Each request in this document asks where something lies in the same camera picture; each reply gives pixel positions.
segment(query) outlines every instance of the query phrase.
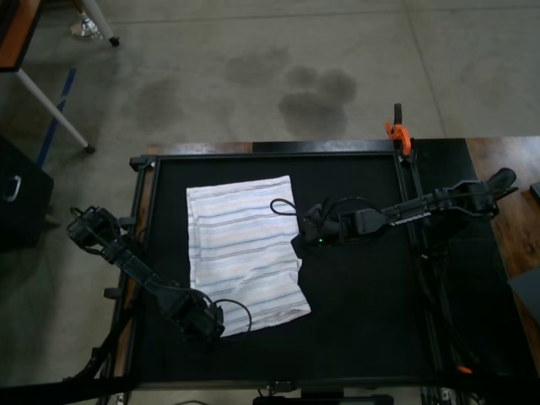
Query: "stand base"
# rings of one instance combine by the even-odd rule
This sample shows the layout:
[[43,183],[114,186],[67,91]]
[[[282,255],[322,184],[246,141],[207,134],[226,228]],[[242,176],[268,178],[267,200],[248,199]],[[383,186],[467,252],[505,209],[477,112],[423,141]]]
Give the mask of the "stand base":
[[116,48],[120,45],[120,38],[118,38],[117,36],[113,36],[112,38],[109,38],[109,42]]

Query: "table leg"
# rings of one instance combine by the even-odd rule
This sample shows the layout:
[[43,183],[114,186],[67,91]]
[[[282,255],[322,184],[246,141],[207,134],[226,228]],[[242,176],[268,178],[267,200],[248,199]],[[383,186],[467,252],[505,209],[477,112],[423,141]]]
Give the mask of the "table leg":
[[101,12],[100,6],[98,6],[98,3],[95,2],[95,0],[82,0],[84,6],[86,9],[92,14],[92,17],[94,19],[95,24],[98,26],[98,28],[101,31],[101,34],[109,40],[109,42],[113,46],[119,46],[120,45],[120,39],[117,36],[114,36],[112,33],[111,27],[107,23],[107,20],[105,19],[105,16]]
[[43,94],[40,88],[37,87],[32,79],[28,77],[23,69],[15,72],[15,74],[18,78],[20,78],[20,81],[23,82],[26,89],[28,89],[30,93],[32,93],[36,99],[38,99],[41,104],[58,120],[58,122],[60,122],[81,145],[83,145],[84,151],[92,154],[95,151],[95,148],[91,147],[88,142],[86,142],[86,139],[84,139],[83,136],[78,133],[78,131],[69,123],[66,117],[54,106],[54,104],[51,103],[49,99],[47,99],[47,96]]

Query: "orange clamp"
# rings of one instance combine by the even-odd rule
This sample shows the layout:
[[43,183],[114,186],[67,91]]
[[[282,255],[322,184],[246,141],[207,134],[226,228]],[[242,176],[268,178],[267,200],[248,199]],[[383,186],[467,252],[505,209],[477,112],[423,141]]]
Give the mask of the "orange clamp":
[[408,157],[411,154],[411,137],[408,135],[408,129],[402,125],[402,106],[394,105],[394,125],[390,122],[385,124],[386,133],[392,141],[401,141],[403,156]]

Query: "wooden surface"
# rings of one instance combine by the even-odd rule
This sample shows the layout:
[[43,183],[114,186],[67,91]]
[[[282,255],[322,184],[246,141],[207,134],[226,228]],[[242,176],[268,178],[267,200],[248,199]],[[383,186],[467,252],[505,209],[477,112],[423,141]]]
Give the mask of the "wooden surface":
[[[540,137],[468,139],[467,146],[479,179],[487,180],[501,167],[510,167],[517,174],[518,192],[499,202],[500,215],[492,221],[500,254],[509,278],[540,265],[540,205],[532,198],[529,186],[540,181]],[[249,154],[253,143],[184,143],[152,146],[148,154]],[[144,229],[150,204],[154,171],[147,170],[143,197],[138,211],[137,232]],[[127,282],[126,304],[131,299],[135,283]],[[516,305],[540,375],[540,327],[516,297]],[[116,351],[114,376],[126,370],[127,348],[131,328],[121,335]]]
[[19,8],[0,45],[0,71],[16,72],[39,18],[41,0],[19,0]]
[[[501,167],[516,172],[520,189],[499,201],[492,226],[508,278],[531,271],[540,265],[540,205],[529,192],[540,181],[540,137],[468,139],[467,146],[479,179],[487,180]],[[540,375],[540,327],[514,297]]]
[[[156,154],[157,148],[148,148],[148,154]],[[143,195],[137,212],[137,227],[135,229],[135,235],[140,235],[139,239],[142,241],[144,238],[143,230],[146,228],[146,223],[149,217],[150,200],[152,197],[152,185],[154,184],[154,168],[148,167],[144,175],[143,183]],[[126,295],[123,302],[124,308],[133,297],[135,286],[137,283],[131,278],[127,277],[126,282]],[[121,377],[126,374],[127,356],[129,349],[129,340],[132,334],[132,321],[129,321],[124,329],[124,332],[118,339],[118,345],[116,346],[116,358],[115,368],[113,370],[114,377]]]

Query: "striped towel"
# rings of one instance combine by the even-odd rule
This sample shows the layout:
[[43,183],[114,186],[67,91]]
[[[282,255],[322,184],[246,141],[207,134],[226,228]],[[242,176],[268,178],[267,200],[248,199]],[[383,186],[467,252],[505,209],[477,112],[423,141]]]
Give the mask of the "striped towel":
[[[273,327],[309,314],[298,286],[302,261],[290,241],[298,234],[294,216],[270,210],[274,198],[293,203],[288,176],[261,181],[188,188],[190,284],[212,300],[236,300],[253,317],[251,330]],[[283,203],[278,211],[292,212]],[[224,310],[223,336],[244,332],[246,311],[233,303]]]

